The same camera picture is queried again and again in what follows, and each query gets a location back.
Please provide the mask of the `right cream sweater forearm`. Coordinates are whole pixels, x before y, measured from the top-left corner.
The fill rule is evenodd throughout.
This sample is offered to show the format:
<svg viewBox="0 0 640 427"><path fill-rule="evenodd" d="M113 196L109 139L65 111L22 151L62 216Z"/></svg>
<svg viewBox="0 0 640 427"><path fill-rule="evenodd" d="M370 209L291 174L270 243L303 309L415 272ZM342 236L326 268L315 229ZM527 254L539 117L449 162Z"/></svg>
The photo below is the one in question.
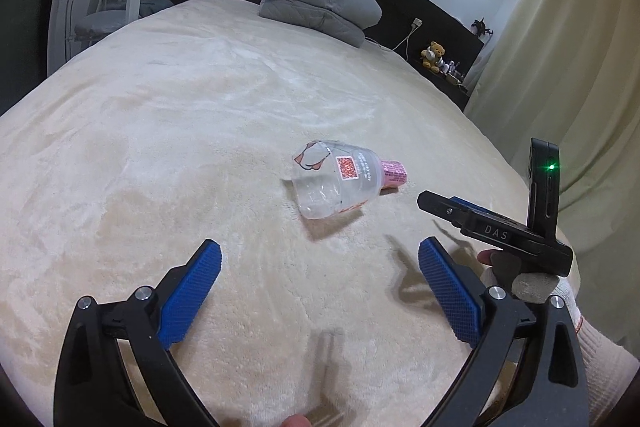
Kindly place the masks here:
<svg viewBox="0 0 640 427"><path fill-rule="evenodd" d="M582 316L564 277L553 289L575 326L588 388L590 426L632 426L639 420L639 360Z"/></svg>

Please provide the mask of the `right hand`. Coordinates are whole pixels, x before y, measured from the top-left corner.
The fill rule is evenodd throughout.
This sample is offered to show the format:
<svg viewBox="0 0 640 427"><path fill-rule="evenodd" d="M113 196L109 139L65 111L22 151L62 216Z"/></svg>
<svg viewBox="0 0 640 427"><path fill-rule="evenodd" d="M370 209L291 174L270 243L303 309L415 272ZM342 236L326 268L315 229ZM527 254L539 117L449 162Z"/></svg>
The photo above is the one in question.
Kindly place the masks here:
<svg viewBox="0 0 640 427"><path fill-rule="evenodd" d="M575 303L565 279L546 273L521 273L521 261L510 254L488 249L481 251L477 260L487 267L480 276L487 287L499 286L526 303L544 303L552 295L561 297L567 306Z"/></svg>

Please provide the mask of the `left hand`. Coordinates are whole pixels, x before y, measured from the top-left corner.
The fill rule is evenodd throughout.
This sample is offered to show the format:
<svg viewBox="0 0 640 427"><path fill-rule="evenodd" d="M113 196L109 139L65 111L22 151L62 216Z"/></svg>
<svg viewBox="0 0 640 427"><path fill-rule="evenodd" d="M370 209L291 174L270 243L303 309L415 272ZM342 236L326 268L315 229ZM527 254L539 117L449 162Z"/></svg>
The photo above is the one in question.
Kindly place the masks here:
<svg viewBox="0 0 640 427"><path fill-rule="evenodd" d="M295 414L282 421L280 427L312 427L312 425L305 415Z"/></svg>

